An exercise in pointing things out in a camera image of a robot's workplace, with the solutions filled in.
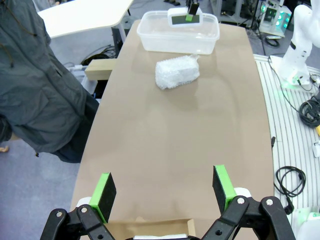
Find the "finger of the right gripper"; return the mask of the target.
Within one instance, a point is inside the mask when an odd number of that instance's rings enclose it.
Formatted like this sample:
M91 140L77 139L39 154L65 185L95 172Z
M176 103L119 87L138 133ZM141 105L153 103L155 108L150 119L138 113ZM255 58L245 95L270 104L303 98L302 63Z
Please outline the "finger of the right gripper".
M186 14L186 21L191 21L193 19L193 16L197 14L198 8L199 8L199 2L198 1L186 1L185 2L187 7L187 14Z

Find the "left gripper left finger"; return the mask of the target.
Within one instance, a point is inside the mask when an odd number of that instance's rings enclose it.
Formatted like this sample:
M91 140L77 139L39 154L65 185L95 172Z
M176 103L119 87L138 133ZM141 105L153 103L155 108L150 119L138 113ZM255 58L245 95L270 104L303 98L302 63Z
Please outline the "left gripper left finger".
M113 240L106 227L117 194L110 172L101 174L89 203L83 203L67 212L53 209L43 228L45 240Z

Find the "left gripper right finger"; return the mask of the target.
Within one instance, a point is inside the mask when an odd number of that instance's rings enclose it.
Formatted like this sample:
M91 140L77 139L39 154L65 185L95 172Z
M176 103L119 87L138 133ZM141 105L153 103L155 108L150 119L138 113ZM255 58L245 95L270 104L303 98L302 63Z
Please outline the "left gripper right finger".
M234 240L241 228L253 230L259 240L296 238L277 197L267 196L257 201L236 193L224 165L213 167L212 187L220 217L203 235L203 240Z

